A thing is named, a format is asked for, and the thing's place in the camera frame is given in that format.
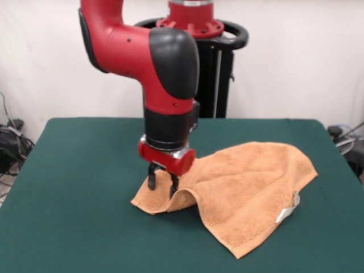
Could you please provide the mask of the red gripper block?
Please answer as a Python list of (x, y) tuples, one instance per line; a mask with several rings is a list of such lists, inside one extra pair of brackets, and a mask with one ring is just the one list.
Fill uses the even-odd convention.
[(195, 150), (185, 147), (176, 152), (164, 152), (156, 150), (144, 142), (139, 142), (138, 150), (140, 156), (145, 161), (150, 162), (148, 167), (149, 190), (156, 188), (155, 170), (159, 165), (168, 171), (171, 177), (172, 184), (169, 197), (172, 198), (179, 188), (179, 177), (176, 174), (185, 174), (190, 170), (196, 158)]

